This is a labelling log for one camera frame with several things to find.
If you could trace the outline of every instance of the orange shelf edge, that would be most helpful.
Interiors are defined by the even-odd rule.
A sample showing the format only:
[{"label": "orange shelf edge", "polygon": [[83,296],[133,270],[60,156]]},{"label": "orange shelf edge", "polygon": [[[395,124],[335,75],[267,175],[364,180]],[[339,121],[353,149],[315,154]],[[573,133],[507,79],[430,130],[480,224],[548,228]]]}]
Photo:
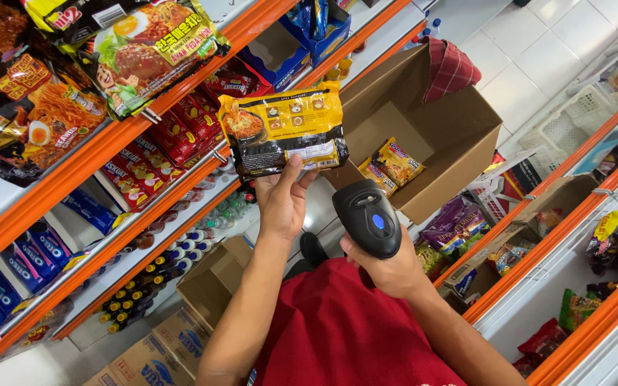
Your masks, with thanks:
[{"label": "orange shelf edge", "polygon": [[[227,157],[230,155],[230,148],[226,147],[219,152],[222,156]],[[37,321],[56,304],[59,304],[73,289],[77,288],[82,282],[89,277],[93,272],[97,271],[109,258],[114,256],[121,250],[128,242],[133,240],[143,229],[163,214],[169,207],[173,206],[175,202],[181,198],[188,190],[196,185],[197,181],[202,180],[209,175],[220,164],[219,160],[211,158],[207,160],[197,171],[183,181],[178,187],[176,187],[171,194],[164,197],[159,201],[149,212],[143,212],[142,216],[138,218],[129,228],[121,232],[116,239],[111,242],[100,252],[97,252],[88,263],[86,263],[78,272],[71,276],[62,286],[60,286],[55,292],[53,292],[47,299],[43,300],[33,311],[30,312],[25,318],[23,318],[18,324],[16,324],[9,333],[7,333],[0,340],[0,355],[10,347],[18,338],[26,333]]]},{"label": "orange shelf edge", "polygon": [[563,381],[618,326],[618,289],[527,379],[531,386]]},{"label": "orange shelf edge", "polygon": [[394,54],[397,54],[397,51],[399,51],[401,48],[403,48],[404,45],[406,45],[408,41],[410,41],[411,39],[414,39],[414,37],[419,33],[419,31],[423,31],[424,28],[426,28],[427,24],[428,24],[428,20],[424,20],[424,21],[418,23],[416,25],[416,27],[414,27],[411,30],[409,30],[407,32],[407,35],[404,38],[398,40],[398,42],[395,43],[395,45],[390,47],[390,49],[388,49],[383,55],[381,55],[381,57],[379,57],[370,66],[366,67],[366,69],[364,71],[362,71],[361,74],[357,75],[356,78],[351,83],[349,83],[347,86],[345,86],[343,88],[343,90],[341,90],[341,91],[346,90],[349,86],[353,85],[357,80],[360,80],[364,75],[366,75],[369,72],[371,72],[371,70],[373,70],[374,68],[379,66],[381,63],[386,61],[388,58],[390,58]]},{"label": "orange shelf edge", "polygon": [[323,62],[316,68],[314,68],[304,79],[297,83],[295,89],[305,89],[311,87],[319,79],[321,79],[325,73],[331,70],[340,60],[349,55],[357,47],[364,43],[373,32],[377,31],[387,21],[389,21],[395,14],[397,14],[402,8],[404,8],[411,0],[395,0],[390,6],[385,8],[379,15],[377,15],[370,23],[366,24],[356,34],[350,36],[338,49],[336,49],[329,57],[323,60]]},{"label": "orange shelf edge", "polygon": [[[605,124],[600,127],[600,129],[595,132],[588,140],[579,146],[579,148],[569,156],[554,172],[552,172],[543,182],[538,184],[538,186],[531,191],[531,194],[534,196],[540,196],[545,193],[545,191],[554,183],[556,180],[562,178],[577,162],[583,158],[584,155],[590,151],[590,149],[600,141],[600,139],[604,138],[609,132],[612,131],[614,127],[618,125],[618,111],[610,118]],[[452,273],[454,273],[457,269],[459,269],[462,265],[466,263],[471,256],[474,256],[480,250],[485,248],[490,241],[492,241],[495,237],[499,236],[500,233],[504,232],[505,228],[515,219],[515,217],[523,211],[530,201],[522,200],[517,206],[514,207],[499,223],[497,223],[480,241],[474,244],[459,260],[457,260],[452,266],[445,271],[435,282],[433,285],[435,288],[442,287],[443,283],[446,279],[448,279]]]},{"label": "orange shelf edge", "polygon": [[173,234],[168,236],[166,240],[156,246],[144,259],[142,259],[139,263],[137,263],[129,272],[127,272],[121,279],[119,279],[114,285],[108,288],[101,296],[99,296],[94,302],[92,302],[89,306],[87,306],[78,316],[73,319],[72,322],[68,323],[61,331],[56,333],[53,341],[59,341],[73,332],[79,325],[82,324],[88,317],[90,317],[100,305],[109,300],[114,293],[118,292],[119,289],[123,288],[128,282],[136,276],[140,271],[142,271],[147,265],[157,258],[166,248],[173,244],[174,241],[178,237],[180,237],[183,233],[185,233],[188,229],[192,228],[195,224],[197,224],[204,216],[206,216],[214,207],[223,202],[226,197],[232,194],[237,188],[240,187],[240,182],[237,180],[233,185],[226,188],[221,194],[219,194],[216,198],[210,201],[206,206],[200,209],[193,217],[189,220],[185,221]]},{"label": "orange shelf edge", "polygon": [[[170,109],[181,96],[213,74],[223,63],[249,44],[271,23],[285,14],[297,0],[258,1],[244,15],[237,17],[222,33],[231,42],[231,51],[225,58],[213,58],[200,71],[182,80],[150,104],[156,114]],[[61,163],[56,170],[40,180],[34,188],[0,216],[0,252],[16,237],[44,216],[82,181],[101,168],[106,161],[121,151],[135,137],[149,127],[151,122],[141,115],[123,122],[112,122],[90,143]]]},{"label": "orange shelf edge", "polygon": [[[616,183],[618,186],[618,169],[610,175],[603,184]],[[607,196],[604,194],[592,193],[583,203],[574,209],[562,223],[560,223],[553,232],[550,232],[543,241],[539,242],[536,248],[531,250],[526,257],[521,259],[510,272],[502,277],[493,287],[485,293],[481,298],[471,306],[463,315],[463,318],[469,324],[476,323],[495,303],[497,303],[504,294],[506,294],[514,285],[516,285],[523,277],[525,277],[531,269],[533,269],[548,253],[550,253],[557,245],[564,240],[564,237],[569,235],[579,224],[586,218],[597,206],[602,204]]]}]

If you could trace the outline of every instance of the fried egg image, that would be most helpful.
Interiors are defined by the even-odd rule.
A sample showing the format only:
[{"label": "fried egg image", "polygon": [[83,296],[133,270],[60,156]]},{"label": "fried egg image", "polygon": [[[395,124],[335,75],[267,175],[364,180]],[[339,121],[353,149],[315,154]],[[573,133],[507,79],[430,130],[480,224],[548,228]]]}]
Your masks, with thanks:
[{"label": "fried egg image", "polygon": [[49,127],[40,121],[30,122],[30,143],[44,146],[52,140],[52,132]]},{"label": "fried egg image", "polygon": [[147,29],[149,18],[147,14],[137,11],[113,24],[113,33],[124,38],[134,38]]}]

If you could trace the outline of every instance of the red shirt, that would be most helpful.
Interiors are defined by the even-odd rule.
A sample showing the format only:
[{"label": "red shirt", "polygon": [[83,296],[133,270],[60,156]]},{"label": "red shirt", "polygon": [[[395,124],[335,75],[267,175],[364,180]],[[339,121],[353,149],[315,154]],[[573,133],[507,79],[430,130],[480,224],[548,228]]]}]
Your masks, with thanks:
[{"label": "red shirt", "polygon": [[466,386],[408,304],[366,288],[345,258],[283,283],[255,369],[255,386]]}]

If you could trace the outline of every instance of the black shoe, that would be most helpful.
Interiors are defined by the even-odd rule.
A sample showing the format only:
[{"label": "black shoe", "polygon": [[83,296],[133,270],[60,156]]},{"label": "black shoe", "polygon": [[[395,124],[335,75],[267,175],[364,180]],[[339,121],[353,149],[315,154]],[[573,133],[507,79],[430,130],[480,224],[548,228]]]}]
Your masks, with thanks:
[{"label": "black shoe", "polygon": [[322,262],[328,259],[319,238],[315,234],[305,232],[299,238],[299,251],[302,252],[304,259],[309,261],[315,267],[318,267]]}]

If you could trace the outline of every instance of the person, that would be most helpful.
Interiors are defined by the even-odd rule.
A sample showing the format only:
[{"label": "person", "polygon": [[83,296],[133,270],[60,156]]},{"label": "person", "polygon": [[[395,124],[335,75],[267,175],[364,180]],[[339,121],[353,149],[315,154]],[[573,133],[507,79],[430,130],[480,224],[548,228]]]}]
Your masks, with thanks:
[{"label": "person", "polygon": [[[527,384],[438,295],[404,227],[390,259],[368,256],[345,234],[346,258],[282,282],[317,175],[297,180],[300,171],[293,155],[282,174],[256,180],[259,236],[202,355],[198,386],[244,385],[253,368],[255,385]],[[356,267],[377,289],[362,284]]]}]

